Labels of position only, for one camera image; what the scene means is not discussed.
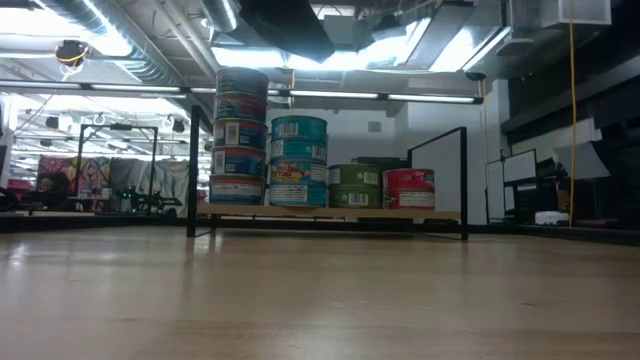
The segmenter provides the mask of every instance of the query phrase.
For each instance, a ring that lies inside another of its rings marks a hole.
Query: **white panel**
[[[487,165],[487,200],[489,201],[489,218],[504,219],[504,182],[501,162]]]
[[[536,153],[528,151],[507,158],[504,162],[504,181],[516,181],[536,177]]]

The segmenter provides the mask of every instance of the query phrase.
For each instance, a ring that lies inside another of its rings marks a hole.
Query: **ceiling fixture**
[[[474,67],[482,58],[487,56],[487,54],[496,47],[504,38],[507,37],[511,33],[511,27],[507,26],[498,35],[496,35],[486,46],[480,49],[473,57],[462,67],[462,70],[469,71],[472,67]]]

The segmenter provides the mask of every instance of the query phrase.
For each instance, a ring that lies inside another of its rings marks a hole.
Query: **red can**
[[[434,190],[434,172],[429,169],[398,169],[382,173],[385,189]]]
[[[385,209],[435,209],[433,170],[389,170],[382,174],[382,178]]]

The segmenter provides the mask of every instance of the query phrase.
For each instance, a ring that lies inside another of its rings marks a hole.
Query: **metal pole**
[[[80,175],[82,173],[82,147],[84,146],[84,130],[88,125],[80,125],[80,140],[78,142],[78,163],[76,165],[76,196],[80,197]]]
[[[469,193],[467,173],[467,128],[460,128],[460,226],[462,226],[462,240],[469,240]]]
[[[151,215],[151,204],[153,198],[153,178],[156,176],[156,149],[158,147],[158,128],[153,129],[153,152],[151,153],[151,172],[149,174],[149,208],[147,215]]]
[[[198,211],[198,140],[200,134],[201,108],[191,107],[191,136],[189,143],[189,192],[187,195],[187,237],[196,237]]]

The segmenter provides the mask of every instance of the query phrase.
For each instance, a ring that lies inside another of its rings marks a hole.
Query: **tin can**
[[[226,93],[217,95],[214,101],[215,120],[245,119],[265,122],[267,101],[246,93]]]
[[[385,189],[426,189],[433,190],[434,172],[430,169],[397,169],[382,173]]]
[[[380,188],[380,168],[374,165],[345,164],[329,167],[329,187],[370,186]]]
[[[322,184],[327,182],[327,167],[305,159],[274,160],[270,165],[271,184]]]
[[[307,139],[271,141],[271,159],[307,159],[327,163],[327,144]]]
[[[385,189],[384,202],[385,209],[435,210],[436,194],[424,189]]]
[[[435,177],[430,169],[398,169],[382,174],[386,209],[435,209]]]
[[[269,199],[272,206],[326,207],[327,187],[324,185],[271,185]]]
[[[218,95],[241,92],[266,99],[268,88],[269,77],[255,69],[225,67],[216,74]]]
[[[329,188],[329,207],[379,209],[380,189],[372,186],[338,185]]]
[[[246,146],[264,150],[267,146],[267,125],[250,120],[218,120],[213,124],[214,145]]]
[[[271,121],[271,133],[274,140],[300,137],[326,143],[327,122],[313,116],[283,116]]]
[[[213,175],[248,175],[264,178],[266,154],[247,147],[221,147],[213,150]]]
[[[210,176],[212,204],[261,205],[263,182],[247,176]]]

